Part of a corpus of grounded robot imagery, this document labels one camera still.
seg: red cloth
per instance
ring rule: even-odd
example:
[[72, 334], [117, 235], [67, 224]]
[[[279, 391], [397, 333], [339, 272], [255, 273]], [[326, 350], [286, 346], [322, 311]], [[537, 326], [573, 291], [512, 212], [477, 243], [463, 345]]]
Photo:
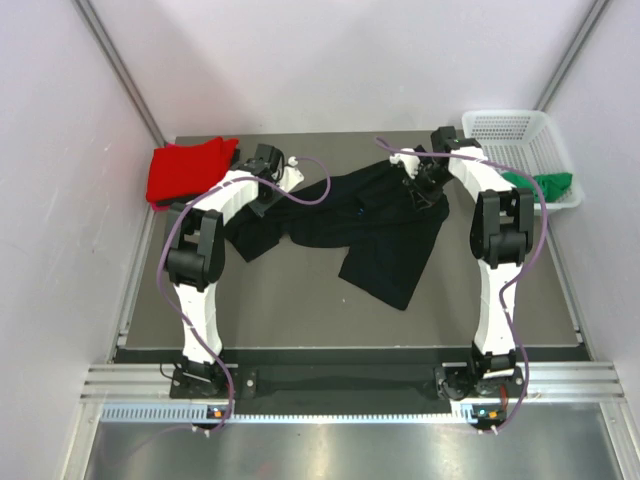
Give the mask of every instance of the red cloth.
[[147, 201], [154, 204], [206, 192], [224, 178], [237, 145], [235, 138], [216, 137], [192, 147], [156, 148], [149, 167]]

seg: green fabric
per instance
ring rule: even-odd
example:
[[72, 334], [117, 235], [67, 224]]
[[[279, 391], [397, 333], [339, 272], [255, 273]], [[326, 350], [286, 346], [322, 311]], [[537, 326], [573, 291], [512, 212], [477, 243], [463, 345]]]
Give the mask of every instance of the green fabric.
[[[534, 199], [539, 203], [538, 194], [533, 188], [533, 185], [529, 183], [529, 180], [511, 172], [503, 173], [502, 176], [505, 180], [513, 183], [516, 187], [529, 188], [533, 190]], [[572, 178], [573, 175], [570, 173], [551, 173], [548, 175], [536, 175], [533, 177], [533, 179], [538, 182], [538, 185], [540, 185], [540, 190], [542, 190], [542, 194], [544, 195], [546, 202], [555, 202], [558, 198], [564, 195], [571, 186]]]

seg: white wall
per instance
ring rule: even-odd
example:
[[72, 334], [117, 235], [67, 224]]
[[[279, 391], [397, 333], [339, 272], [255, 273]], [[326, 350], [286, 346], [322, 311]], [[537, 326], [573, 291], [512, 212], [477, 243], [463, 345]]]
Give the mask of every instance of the white wall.
[[0, 476], [39, 480], [111, 342], [153, 145], [70, 1], [0, 16]]
[[586, 192], [553, 217], [595, 351], [615, 362], [640, 424], [640, 4], [616, 0], [549, 113]]
[[94, 0], [167, 138], [419, 130], [531, 108], [582, 0]]

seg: black fabric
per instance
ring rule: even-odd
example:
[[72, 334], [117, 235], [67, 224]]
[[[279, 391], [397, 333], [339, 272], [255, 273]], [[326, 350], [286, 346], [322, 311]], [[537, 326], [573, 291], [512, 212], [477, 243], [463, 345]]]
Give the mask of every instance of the black fabric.
[[[245, 207], [227, 223], [225, 236], [247, 262], [275, 247], [285, 233], [306, 247], [348, 246], [340, 278], [405, 310], [449, 215], [449, 203], [442, 195], [435, 205], [420, 209], [424, 204], [416, 205], [404, 178], [404, 170], [388, 160], [375, 163], [332, 177], [329, 196], [317, 206], [285, 198], [262, 219]], [[313, 200], [325, 188], [323, 180], [295, 195]]]

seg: white plastic laundry basket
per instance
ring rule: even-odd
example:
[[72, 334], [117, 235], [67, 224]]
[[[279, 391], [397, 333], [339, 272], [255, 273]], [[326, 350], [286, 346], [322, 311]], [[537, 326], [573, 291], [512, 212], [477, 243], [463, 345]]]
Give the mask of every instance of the white plastic laundry basket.
[[[560, 134], [551, 118], [535, 110], [475, 110], [462, 116], [467, 138], [475, 138], [493, 162], [523, 170], [530, 175], [573, 173], [567, 192], [547, 203], [549, 212], [576, 207], [584, 194], [575, 176]], [[535, 205], [536, 212], [540, 205]]]

